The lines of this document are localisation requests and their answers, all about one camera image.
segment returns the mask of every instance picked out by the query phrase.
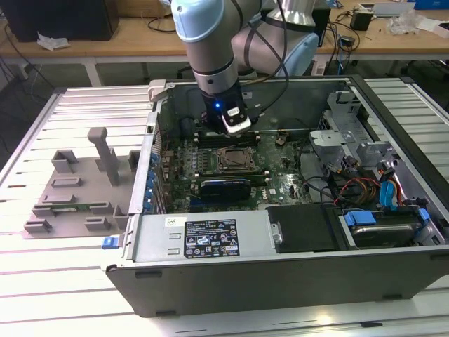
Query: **workbench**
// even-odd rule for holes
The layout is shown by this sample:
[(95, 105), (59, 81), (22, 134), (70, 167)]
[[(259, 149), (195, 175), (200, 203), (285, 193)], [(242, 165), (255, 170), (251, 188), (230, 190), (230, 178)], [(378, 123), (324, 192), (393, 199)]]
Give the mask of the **workbench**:
[[(394, 116), (423, 151), (443, 151), (441, 141), (449, 139), (449, 122), (431, 98), (398, 79), (367, 82), (394, 109)], [(396, 99), (389, 102), (387, 96)], [(406, 111), (401, 107), (410, 106), (421, 113), (399, 113)], [(127, 86), (71, 88), (53, 94), (42, 109), (0, 173), (0, 335), (136, 336), (144, 331), (154, 337), (247, 332), (249, 336), (426, 336), (449, 332), (449, 277), (412, 300), (143, 319), (133, 314), (100, 269), (121, 253), (103, 251), (102, 237), (24, 240), (20, 232), (53, 172), (55, 151), (72, 149), (77, 158), (97, 157), (88, 131), (105, 126), (116, 155), (127, 155), (140, 149), (151, 108), (147, 86)], [(375, 121), (370, 123), (376, 129)], [(431, 131), (434, 127), (437, 135)], [(434, 159), (449, 179), (444, 171), (447, 158)], [(232, 290), (223, 289), (223, 300), (227, 291)]]
[[(344, 8), (331, 11), (331, 19), (348, 11), (360, 1), (343, 0)], [(420, 11), (428, 18), (449, 20), (448, 11)], [(92, 86), (101, 86), (98, 65), (102, 63), (187, 62), (183, 43), (176, 34), (154, 32), (147, 27), (148, 19), (121, 18), (119, 28), (110, 41), (70, 41), (69, 48), (47, 51), (37, 43), (15, 44), (19, 51), (34, 64), (82, 64)], [(349, 24), (350, 19), (342, 23)], [(161, 29), (173, 29), (171, 19), (165, 19)], [(15, 52), (0, 29), (0, 55), (8, 64), (23, 66), (26, 62)], [(339, 32), (352, 35), (339, 27)], [(387, 31), (387, 20), (371, 22), (367, 32), (360, 32), (360, 46), (351, 60), (445, 60), (449, 58), (449, 41), (438, 35), (420, 31), (419, 34), (394, 36)], [(312, 74), (322, 75), (333, 51), (333, 38), (326, 33), (324, 44), (315, 55)]]

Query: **gray case panel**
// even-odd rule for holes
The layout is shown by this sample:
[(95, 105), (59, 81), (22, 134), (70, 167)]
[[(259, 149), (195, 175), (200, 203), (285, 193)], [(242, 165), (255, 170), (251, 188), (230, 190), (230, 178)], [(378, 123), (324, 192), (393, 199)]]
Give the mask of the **gray case panel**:
[(136, 314), (198, 315), (412, 298), (449, 273), (441, 251), (116, 269)]

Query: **cardboard box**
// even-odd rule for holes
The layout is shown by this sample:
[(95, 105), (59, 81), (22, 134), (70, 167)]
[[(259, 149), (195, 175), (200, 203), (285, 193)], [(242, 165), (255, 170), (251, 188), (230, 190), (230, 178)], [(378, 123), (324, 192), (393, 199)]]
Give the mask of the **cardboard box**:
[(122, 18), (162, 18), (171, 13), (159, 0), (117, 0), (117, 7)]

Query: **circuit board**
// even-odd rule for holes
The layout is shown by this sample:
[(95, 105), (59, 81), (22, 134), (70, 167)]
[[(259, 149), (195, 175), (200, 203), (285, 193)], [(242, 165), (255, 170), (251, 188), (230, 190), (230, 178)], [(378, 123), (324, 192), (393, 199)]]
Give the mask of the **circuit board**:
[[(257, 137), (256, 146), (201, 148), (195, 140), (169, 146), (163, 154), (169, 213), (248, 211), (272, 205), (310, 204), (295, 165), (296, 142), (276, 145), (276, 133)], [(237, 202), (204, 202), (201, 184), (211, 180), (249, 180), (250, 196)]]

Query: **label sticker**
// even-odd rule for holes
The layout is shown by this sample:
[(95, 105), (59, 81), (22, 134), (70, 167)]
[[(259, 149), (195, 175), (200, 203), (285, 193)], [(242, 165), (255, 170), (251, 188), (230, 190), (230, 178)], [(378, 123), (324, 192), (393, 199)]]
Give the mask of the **label sticker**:
[(177, 217), (177, 218), (166, 218), (166, 227), (181, 227), (184, 226), (187, 218)]
[(185, 223), (184, 256), (186, 258), (219, 258), (239, 255), (239, 237), (235, 219)]
[(243, 96), (244, 100), (250, 100), (253, 98), (253, 93), (251, 91), (243, 92), (243, 93), (241, 93), (241, 95)]

